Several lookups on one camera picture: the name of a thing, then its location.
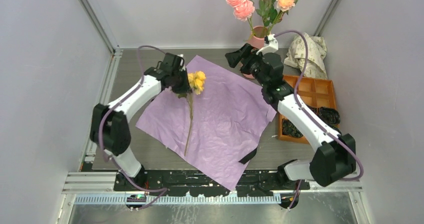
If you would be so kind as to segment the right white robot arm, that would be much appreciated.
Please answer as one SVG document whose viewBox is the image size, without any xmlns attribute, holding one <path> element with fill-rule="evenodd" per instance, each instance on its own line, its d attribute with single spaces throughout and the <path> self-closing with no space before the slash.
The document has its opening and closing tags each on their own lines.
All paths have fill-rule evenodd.
<svg viewBox="0 0 424 224">
<path fill-rule="evenodd" d="M 303 102 L 283 78 L 281 56 L 273 52 L 262 53 L 248 43 L 224 56 L 231 68 L 241 64 L 242 73 L 253 75 L 262 87 L 265 102 L 294 124 L 314 151 L 312 160 L 292 160 L 280 165 L 279 186 L 288 190 L 297 180 L 315 181 L 322 187 L 339 180 L 348 181 L 348 175 L 357 168 L 355 139 L 325 124 Z"/>
</svg>

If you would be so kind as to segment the yellow flower bunch stems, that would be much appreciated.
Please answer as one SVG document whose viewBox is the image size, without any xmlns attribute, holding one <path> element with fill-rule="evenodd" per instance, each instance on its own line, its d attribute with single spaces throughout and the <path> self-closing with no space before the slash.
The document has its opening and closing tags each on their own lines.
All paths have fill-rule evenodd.
<svg viewBox="0 0 424 224">
<path fill-rule="evenodd" d="M 184 157 L 187 155 L 189 149 L 189 142 L 192 134 L 193 128 L 193 118 L 194 118 L 194 95 L 200 95 L 205 88 L 206 75 L 203 71 L 196 71 L 188 74 L 188 83 L 190 86 L 189 93 L 178 94 L 177 97 L 185 98 L 188 104 L 189 110 L 189 128 L 187 133 L 187 138 L 184 147 Z"/>
</svg>

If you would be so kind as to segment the black ribbon with gold text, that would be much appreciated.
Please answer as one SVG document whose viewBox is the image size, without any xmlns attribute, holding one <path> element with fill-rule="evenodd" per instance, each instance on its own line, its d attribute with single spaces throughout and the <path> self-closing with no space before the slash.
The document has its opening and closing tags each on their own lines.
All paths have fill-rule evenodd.
<svg viewBox="0 0 424 224">
<path fill-rule="evenodd" d="M 245 165 L 247 164 L 251 159 L 253 159 L 257 154 L 257 148 L 253 149 L 251 152 L 249 152 L 247 155 L 245 155 L 243 158 L 241 158 L 238 162 Z"/>
</svg>

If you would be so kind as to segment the purple wrapping paper sheet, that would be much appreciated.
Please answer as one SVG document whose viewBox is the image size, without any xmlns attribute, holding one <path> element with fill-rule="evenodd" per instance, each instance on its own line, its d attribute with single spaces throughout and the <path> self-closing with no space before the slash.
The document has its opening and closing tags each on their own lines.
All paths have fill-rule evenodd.
<svg viewBox="0 0 424 224">
<path fill-rule="evenodd" d="M 264 101 L 260 85 L 200 56 L 188 63 L 187 70 L 204 72 L 206 80 L 204 91 L 194 96 L 186 156 L 190 118 L 185 98 L 164 90 L 145 108 L 136 127 L 233 190 L 247 167 L 239 160 L 258 147 L 276 111 Z"/>
</svg>

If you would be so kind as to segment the white flower with leaves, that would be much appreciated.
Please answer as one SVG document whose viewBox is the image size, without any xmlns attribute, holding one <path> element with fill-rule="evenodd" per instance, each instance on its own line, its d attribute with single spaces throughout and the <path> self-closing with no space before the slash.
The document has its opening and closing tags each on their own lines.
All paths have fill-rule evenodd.
<svg viewBox="0 0 424 224">
<path fill-rule="evenodd" d="M 258 37 L 264 38 L 271 33 L 272 28 L 281 21 L 282 12 L 277 8 L 277 0 L 259 0 L 257 14 L 262 20 L 262 29 Z"/>
</svg>

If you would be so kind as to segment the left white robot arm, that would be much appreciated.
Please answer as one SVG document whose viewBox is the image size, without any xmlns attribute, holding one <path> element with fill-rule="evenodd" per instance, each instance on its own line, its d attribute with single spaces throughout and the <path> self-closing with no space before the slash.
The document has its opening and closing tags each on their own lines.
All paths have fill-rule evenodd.
<svg viewBox="0 0 424 224">
<path fill-rule="evenodd" d="M 92 112 L 89 138 L 127 175 L 126 184 L 141 190 L 146 184 L 143 166 L 131 150 L 130 120 L 148 101 L 165 89 L 189 93 L 188 73 L 182 54 L 165 53 L 163 60 L 144 71 L 140 80 L 108 104 L 98 103 Z"/>
</svg>

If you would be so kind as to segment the pink flower stem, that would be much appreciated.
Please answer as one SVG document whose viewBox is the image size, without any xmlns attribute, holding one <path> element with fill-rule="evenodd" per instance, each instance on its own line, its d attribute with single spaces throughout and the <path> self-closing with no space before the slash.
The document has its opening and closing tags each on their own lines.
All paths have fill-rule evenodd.
<svg viewBox="0 0 424 224">
<path fill-rule="evenodd" d="M 233 9 L 234 17 L 242 22 L 247 22 L 250 31 L 253 31 L 252 15 L 255 12 L 252 0 L 225 0 L 225 2 Z"/>
</svg>

